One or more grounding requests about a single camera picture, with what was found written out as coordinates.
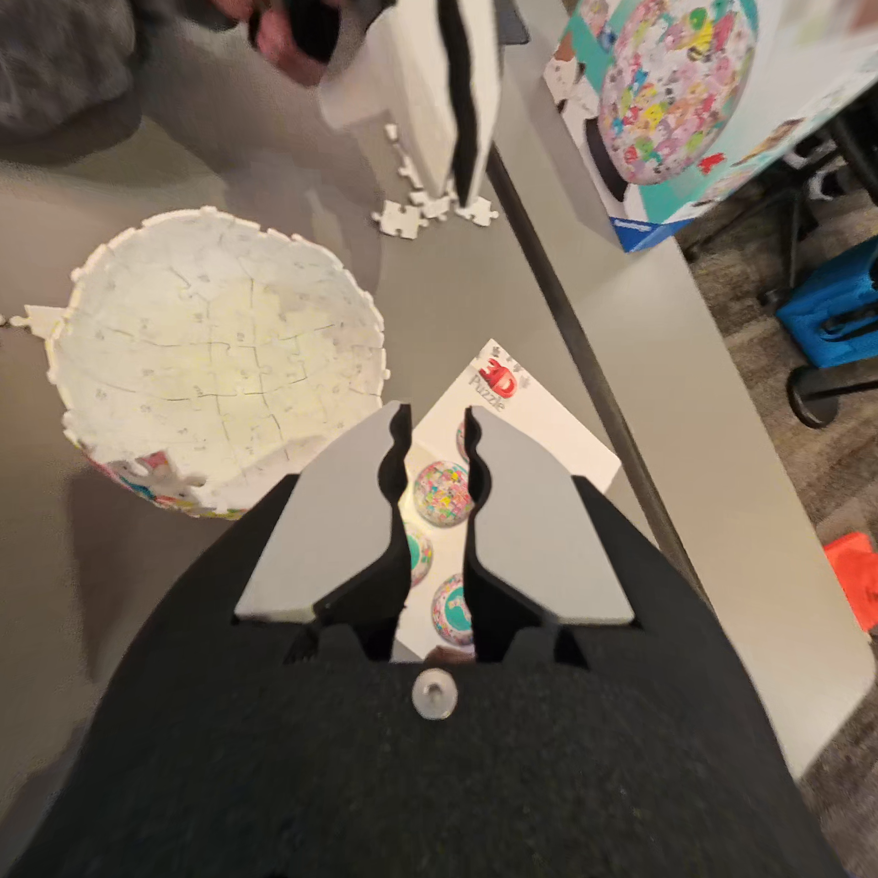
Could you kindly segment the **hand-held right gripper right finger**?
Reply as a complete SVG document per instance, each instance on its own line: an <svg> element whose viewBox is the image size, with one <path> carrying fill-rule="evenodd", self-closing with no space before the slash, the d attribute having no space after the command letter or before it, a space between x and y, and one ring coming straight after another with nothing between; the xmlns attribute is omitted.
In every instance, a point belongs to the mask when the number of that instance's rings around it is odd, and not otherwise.
<svg viewBox="0 0 878 878"><path fill-rule="evenodd" d="M474 502L464 594L479 662L501 662L521 632L554 653L579 628L624 627L631 602L573 475L491 410L465 415Z"/></svg>

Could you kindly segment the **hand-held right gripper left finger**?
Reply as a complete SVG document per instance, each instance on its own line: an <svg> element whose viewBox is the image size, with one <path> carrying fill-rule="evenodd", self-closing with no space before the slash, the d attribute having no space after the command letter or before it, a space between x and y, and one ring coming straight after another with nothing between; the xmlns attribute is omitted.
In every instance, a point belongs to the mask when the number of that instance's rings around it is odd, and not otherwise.
<svg viewBox="0 0 878 878"><path fill-rule="evenodd" d="M393 661L411 585L400 511L411 442L411 407L391 401L303 469L236 604L240 627L286 630L293 661L347 635L369 660Z"/></svg>

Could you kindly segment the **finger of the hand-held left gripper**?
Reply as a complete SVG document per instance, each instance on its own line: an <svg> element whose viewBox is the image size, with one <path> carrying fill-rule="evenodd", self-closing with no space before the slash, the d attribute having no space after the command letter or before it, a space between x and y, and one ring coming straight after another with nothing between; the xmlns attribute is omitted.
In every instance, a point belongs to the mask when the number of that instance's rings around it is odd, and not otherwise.
<svg viewBox="0 0 878 878"><path fill-rule="evenodd" d="M400 104L394 117L404 151L424 188L444 193L457 126L449 94L449 57L436 1L400 1L394 7Z"/></svg>
<svg viewBox="0 0 878 878"><path fill-rule="evenodd" d="M454 124L449 179L460 207L470 207L478 198L487 170L499 115L507 23L505 2L439 3Z"/></svg>

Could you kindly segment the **colourful puzzle ball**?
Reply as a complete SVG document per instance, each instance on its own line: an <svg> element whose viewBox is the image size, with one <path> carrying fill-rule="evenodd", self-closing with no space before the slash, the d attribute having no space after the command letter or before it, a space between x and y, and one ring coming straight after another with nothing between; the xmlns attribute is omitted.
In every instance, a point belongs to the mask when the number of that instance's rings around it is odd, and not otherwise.
<svg viewBox="0 0 878 878"><path fill-rule="evenodd" d="M383 317L306 238L175 211L71 278L45 341L64 434L156 507L238 520L382 406Z"/></svg>

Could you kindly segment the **person's left forearm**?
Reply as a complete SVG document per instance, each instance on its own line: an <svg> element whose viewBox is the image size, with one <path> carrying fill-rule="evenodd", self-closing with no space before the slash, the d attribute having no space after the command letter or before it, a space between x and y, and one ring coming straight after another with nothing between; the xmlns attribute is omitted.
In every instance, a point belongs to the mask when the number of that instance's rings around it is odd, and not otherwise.
<svg viewBox="0 0 878 878"><path fill-rule="evenodd" d="M181 21L237 24L205 1L3 1L2 144L52 134L127 95L151 38Z"/></svg>

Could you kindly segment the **strip of joined puzzle pieces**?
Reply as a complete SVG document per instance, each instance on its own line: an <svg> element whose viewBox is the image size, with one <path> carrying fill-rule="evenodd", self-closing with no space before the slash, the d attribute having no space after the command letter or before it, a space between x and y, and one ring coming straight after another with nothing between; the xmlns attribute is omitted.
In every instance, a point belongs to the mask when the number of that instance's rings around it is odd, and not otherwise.
<svg viewBox="0 0 878 878"><path fill-rule="evenodd" d="M406 180L410 189L416 192L424 192L425 186L422 177L417 170L413 159L403 147L399 126L395 123L385 123L383 131L386 140L395 150L398 160L398 176Z"/></svg>

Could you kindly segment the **puzzle instruction sheet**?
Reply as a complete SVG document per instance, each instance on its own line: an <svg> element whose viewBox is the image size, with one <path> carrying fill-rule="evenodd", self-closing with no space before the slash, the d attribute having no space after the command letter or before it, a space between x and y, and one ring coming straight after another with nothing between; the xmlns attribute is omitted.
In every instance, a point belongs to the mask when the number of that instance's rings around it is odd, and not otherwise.
<svg viewBox="0 0 878 878"><path fill-rule="evenodd" d="M614 452L581 425L506 350L490 340L412 432L406 467L409 487L400 503L409 531L412 588L397 630L403 660L426 658L444 646L472 653L470 644L448 640L462 636L468 620L461 583L439 596L446 582L461 578L467 525L453 520L438 526L425 518L413 490L424 469L427 482L440 470L468 467L464 417L470 407L485 407L528 434L564 464L605 493L621 469Z"/></svg>

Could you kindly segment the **colourful puzzle box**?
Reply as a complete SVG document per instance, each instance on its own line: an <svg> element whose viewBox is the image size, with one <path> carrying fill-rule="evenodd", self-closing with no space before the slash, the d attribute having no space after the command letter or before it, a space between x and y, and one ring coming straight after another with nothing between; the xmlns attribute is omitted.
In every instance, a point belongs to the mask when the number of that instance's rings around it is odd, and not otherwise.
<svg viewBox="0 0 878 878"><path fill-rule="evenodd" d="M873 85L876 34L876 2L580 1L543 80L630 254Z"/></svg>

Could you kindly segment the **person's left hand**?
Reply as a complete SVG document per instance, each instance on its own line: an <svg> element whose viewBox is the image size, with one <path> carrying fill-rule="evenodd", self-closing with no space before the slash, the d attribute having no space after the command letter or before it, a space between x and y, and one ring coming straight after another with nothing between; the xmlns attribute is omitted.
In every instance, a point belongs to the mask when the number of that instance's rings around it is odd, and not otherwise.
<svg viewBox="0 0 878 878"><path fill-rule="evenodd" d="M301 49L281 2L213 1L212 5L236 23L249 26L256 22L256 29L247 40L269 66L307 88L321 82L327 63L314 59Z"/></svg>

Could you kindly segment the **orange traffic cone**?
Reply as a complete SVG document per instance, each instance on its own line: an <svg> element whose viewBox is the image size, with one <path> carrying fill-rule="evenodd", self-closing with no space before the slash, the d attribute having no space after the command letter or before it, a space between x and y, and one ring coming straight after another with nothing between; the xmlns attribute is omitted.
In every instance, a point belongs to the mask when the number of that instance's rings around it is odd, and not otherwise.
<svg viewBox="0 0 878 878"><path fill-rule="evenodd" d="M877 552L862 532L842 535L824 546L824 554L862 631L877 626Z"/></svg>

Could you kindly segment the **black office chair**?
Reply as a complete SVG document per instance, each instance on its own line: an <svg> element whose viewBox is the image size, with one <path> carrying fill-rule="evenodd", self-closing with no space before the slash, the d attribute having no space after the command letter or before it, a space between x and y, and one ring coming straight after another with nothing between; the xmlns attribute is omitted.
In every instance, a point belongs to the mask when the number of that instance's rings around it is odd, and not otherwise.
<svg viewBox="0 0 878 878"><path fill-rule="evenodd" d="M867 193L876 204L876 122L876 93L855 100L826 126L826 153L819 161L812 154L809 164L796 168L796 187L784 192L791 204L786 285L759 295L762 309L776 320L777 310L818 268L802 272L798 260L799 245L818 228L818 216L814 212L818 197L838 198L845 191L840 182L852 182L854 191ZM843 366L821 369L804 359L805 364L789 373L785 392L792 413L807 428L824 429L833 423L842 397L876 390L876 378L834 384L830 381L830 372ZM869 360L876 360L876 357L845 366Z"/></svg>

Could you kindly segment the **blue tote bag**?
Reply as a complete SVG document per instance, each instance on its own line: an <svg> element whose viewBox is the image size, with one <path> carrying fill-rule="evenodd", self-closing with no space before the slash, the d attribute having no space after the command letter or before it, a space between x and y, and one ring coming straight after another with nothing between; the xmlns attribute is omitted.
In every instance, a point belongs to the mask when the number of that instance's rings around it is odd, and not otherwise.
<svg viewBox="0 0 878 878"><path fill-rule="evenodd" d="M835 368L877 356L877 238L822 263L776 318L808 363Z"/></svg>

